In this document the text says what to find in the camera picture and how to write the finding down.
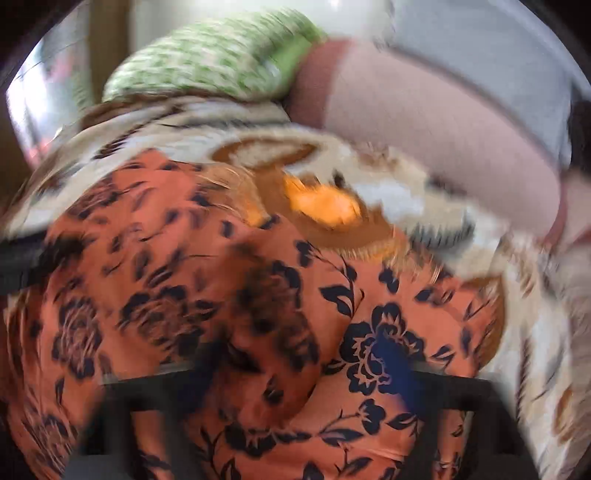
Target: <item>orange floral fabric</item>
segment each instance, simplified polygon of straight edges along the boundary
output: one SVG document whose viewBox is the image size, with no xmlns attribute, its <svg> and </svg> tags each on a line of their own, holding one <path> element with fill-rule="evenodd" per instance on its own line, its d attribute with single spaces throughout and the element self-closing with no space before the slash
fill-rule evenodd
<svg viewBox="0 0 591 480">
<path fill-rule="evenodd" d="M 221 166 L 149 151 L 86 192 L 48 241 L 85 249 L 7 318 L 12 435 L 39 478 L 58 479 L 101 396 L 191 357 L 221 330 L 230 354 L 186 422 L 212 479 L 394 479 L 420 430 L 380 337 L 410 361 L 473 376 L 493 310 L 441 273 L 432 283 L 315 248 L 280 216 L 240 214 Z M 151 478 L 167 478 L 154 415 L 137 415 Z M 441 425 L 434 474 L 461 458 L 463 416 Z"/>
</svg>

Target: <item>white wall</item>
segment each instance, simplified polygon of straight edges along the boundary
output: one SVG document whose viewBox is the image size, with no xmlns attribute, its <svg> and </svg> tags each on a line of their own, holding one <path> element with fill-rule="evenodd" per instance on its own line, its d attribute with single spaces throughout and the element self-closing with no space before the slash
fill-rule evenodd
<svg viewBox="0 0 591 480">
<path fill-rule="evenodd" d="M 135 0 L 131 47 L 146 46 L 171 30 L 207 17 L 263 8 L 297 8 L 331 35 L 378 38 L 388 0 Z"/>
</svg>

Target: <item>pink fabric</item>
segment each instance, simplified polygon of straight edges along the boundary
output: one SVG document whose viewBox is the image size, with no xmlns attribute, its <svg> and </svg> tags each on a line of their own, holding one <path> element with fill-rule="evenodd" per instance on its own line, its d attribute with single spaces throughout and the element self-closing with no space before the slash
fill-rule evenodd
<svg viewBox="0 0 591 480">
<path fill-rule="evenodd" d="M 330 44 L 317 48 L 312 60 Z M 380 52 L 371 43 L 351 44 L 335 68 L 327 130 L 397 147 L 516 228 L 560 238 L 566 208 L 560 209 L 558 175 L 545 152 L 493 104 L 419 61 Z M 304 94 L 312 88 L 302 82 L 310 82 L 310 75 L 298 78 L 300 97 L 292 96 L 292 105 L 307 102 Z"/>
<path fill-rule="evenodd" d="M 285 101 L 292 122 L 318 129 L 324 127 L 335 74 L 352 44 L 347 38 L 330 40 L 310 52 Z"/>
<path fill-rule="evenodd" d="M 572 244 L 584 232 L 591 232 L 591 179 L 572 168 L 563 179 L 563 189 L 569 203 L 568 218 L 562 244 Z"/>
<path fill-rule="evenodd" d="M 558 204 L 558 213 L 550 231 L 541 239 L 542 245 L 549 248 L 555 248 L 564 240 L 567 220 L 569 216 L 569 198 L 564 183 L 560 185 L 560 203 Z"/>
</svg>

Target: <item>black floral pattern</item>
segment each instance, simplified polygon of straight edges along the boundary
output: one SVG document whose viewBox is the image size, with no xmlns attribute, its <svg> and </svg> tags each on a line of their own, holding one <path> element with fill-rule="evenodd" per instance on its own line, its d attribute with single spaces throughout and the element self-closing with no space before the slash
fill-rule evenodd
<svg viewBox="0 0 591 480">
<path fill-rule="evenodd" d="M 238 452 L 246 453 L 253 458 L 261 458 L 277 445 L 289 445 L 290 443 L 306 442 L 312 438 L 310 433 L 289 432 L 277 430 L 245 430 L 236 422 L 224 429 L 226 443 Z"/>
<path fill-rule="evenodd" d="M 400 281 L 394 275 L 394 271 L 391 268 L 384 267 L 384 270 L 380 273 L 378 280 L 380 283 L 384 283 L 388 291 L 392 294 L 398 293 L 398 287 Z"/>
<path fill-rule="evenodd" d="M 349 452 L 344 449 L 345 460 L 342 466 L 335 465 L 339 476 L 356 476 L 359 472 L 366 469 L 374 460 L 370 457 L 358 457 L 349 459 Z"/>
<path fill-rule="evenodd" d="M 168 161 L 164 165 L 162 165 L 159 170 L 166 170 L 166 171 L 177 171 L 180 170 L 180 167 L 176 162 Z"/>
<path fill-rule="evenodd" d="M 193 456 L 202 462 L 209 463 L 213 473 L 215 473 L 218 480 L 241 480 L 242 474 L 236 466 L 236 459 L 230 458 L 218 470 L 214 457 L 216 455 L 217 444 L 222 437 L 223 432 L 220 432 L 213 440 L 208 434 L 207 430 L 201 428 L 201 438 L 205 443 L 205 448 L 201 448 L 197 444 L 192 444 Z"/>
<path fill-rule="evenodd" d="M 86 220 L 94 211 L 114 204 L 122 195 L 113 182 L 113 175 L 107 175 L 72 205 L 67 213 Z"/>
<path fill-rule="evenodd" d="M 417 293 L 414 301 L 418 303 L 430 303 L 433 307 L 443 307 L 451 302 L 454 293 L 454 290 L 443 290 L 439 286 L 431 286 Z"/>
<path fill-rule="evenodd" d="M 191 194 L 190 201 L 191 202 L 194 202 L 194 203 L 197 203 L 197 205 L 199 205 L 201 207 L 211 207 L 211 206 L 213 206 L 213 204 L 207 198 L 206 190 L 207 189 L 205 187 L 199 187 L 199 188 L 197 188 Z"/>
<path fill-rule="evenodd" d="M 365 400 L 359 406 L 361 413 L 361 424 L 367 433 L 376 435 L 379 432 L 381 423 L 386 418 L 386 411 L 375 404 L 375 400 L 370 398 Z"/>
<path fill-rule="evenodd" d="M 237 293 L 238 308 L 249 313 L 255 336 L 274 333 L 277 351 L 301 372 L 320 360 L 320 347 L 301 309 L 302 282 L 298 271 L 277 260 L 257 265 Z"/>
<path fill-rule="evenodd" d="M 347 281 L 346 285 L 330 285 L 322 287 L 319 290 L 325 300 L 331 301 L 336 305 L 337 311 L 341 315 L 346 315 L 350 319 L 353 319 L 359 307 L 358 303 L 365 297 L 365 293 L 361 290 L 357 302 L 355 300 L 355 288 L 353 286 L 357 280 L 355 269 L 343 257 L 340 257 L 342 266 L 335 265 L 318 248 L 309 242 L 296 241 L 295 248 L 298 251 L 298 263 L 301 267 L 308 268 L 314 260 L 318 260 L 326 264 L 331 270 L 335 270 L 343 275 L 343 279 Z"/>
<path fill-rule="evenodd" d="M 57 302 L 60 298 L 63 298 L 65 295 L 80 288 L 83 284 L 84 284 L 84 277 L 82 277 L 81 275 L 71 278 L 70 280 L 68 280 L 65 283 L 65 285 L 62 288 L 60 288 L 57 291 L 56 296 L 53 299 L 53 301 Z"/>
<path fill-rule="evenodd" d="M 352 323 L 347 328 L 340 346 L 340 356 L 349 365 L 347 377 L 349 391 L 371 395 L 378 388 L 380 393 L 398 393 L 396 382 L 386 372 L 381 359 L 373 348 L 379 337 L 396 343 L 407 358 L 425 360 L 425 342 L 411 330 L 407 330 L 400 307 L 396 303 L 377 306 L 371 322 Z"/>
<path fill-rule="evenodd" d="M 277 388 L 277 378 L 275 375 L 267 382 L 267 388 L 263 392 L 263 398 L 269 405 L 279 405 L 283 401 L 285 392 Z"/>
<path fill-rule="evenodd" d="M 217 303 L 188 301 L 185 286 L 163 287 L 158 292 L 135 293 L 121 309 L 117 326 L 125 330 L 136 326 L 138 333 L 165 352 L 182 358 L 190 356 L 203 334 L 202 322 L 218 311 Z"/>
<path fill-rule="evenodd" d="M 22 423 L 38 447 L 32 452 L 33 459 L 58 475 L 63 475 L 72 454 L 73 441 L 64 422 L 54 415 L 46 415 L 38 423 L 31 424 L 26 420 Z"/>
<path fill-rule="evenodd" d="M 246 372 L 251 374 L 261 374 L 262 370 L 256 359 L 248 352 L 240 350 L 239 348 L 228 342 L 228 354 L 226 356 L 228 364 L 238 370 L 239 372 Z"/>
<path fill-rule="evenodd" d="M 103 340 L 96 314 L 94 302 L 87 297 L 74 298 L 60 307 L 60 330 L 51 357 L 67 364 L 78 380 L 95 374 L 95 355 Z"/>
<path fill-rule="evenodd" d="M 139 456 L 144 465 L 147 480 L 158 480 L 158 471 L 170 472 L 170 465 L 160 457 L 143 451 L 139 452 Z"/>
<path fill-rule="evenodd" d="M 324 475 L 314 462 L 308 462 L 301 474 L 301 480 L 324 480 Z"/>
<path fill-rule="evenodd" d="M 281 218 L 278 215 L 271 215 L 271 217 L 263 223 L 259 228 L 261 230 L 271 230 L 275 225 L 281 223 Z"/>
<path fill-rule="evenodd" d="M 409 430 L 409 437 L 417 437 L 421 427 L 418 417 L 408 412 L 396 415 L 387 425 L 394 430 Z"/>
<path fill-rule="evenodd" d="M 394 480 L 402 468 L 403 462 L 400 460 L 393 460 L 392 461 L 394 466 L 389 466 L 384 470 L 384 473 L 379 477 L 379 480 Z"/>
<path fill-rule="evenodd" d="M 429 360 L 432 365 L 435 365 L 444 372 L 449 367 L 449 364 L 453 362 L 455 356 L 456 353 L 453 351 L 451 345 L 443 345 Z"/>
</svg>

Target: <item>green patterned cushion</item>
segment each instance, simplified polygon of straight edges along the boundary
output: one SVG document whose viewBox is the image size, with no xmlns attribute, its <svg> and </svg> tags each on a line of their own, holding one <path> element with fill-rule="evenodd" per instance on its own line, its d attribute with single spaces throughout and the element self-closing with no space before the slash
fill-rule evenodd
<svg viewBox="0 0 591 480">
<path fill-rule="evenodd" d="M 103 101 L 187 88 L 240 100 L 273 98 L 285 91 L 301 59 L 286 46 L 298 39 L 301 45 L 302 37 L 311 45 L 322 33 L 290 9 L 198 22 L 129 57 L 107 82 Z M 290 54 L 288 61 L 277 58 L 282 51 Z"/>
</svg>

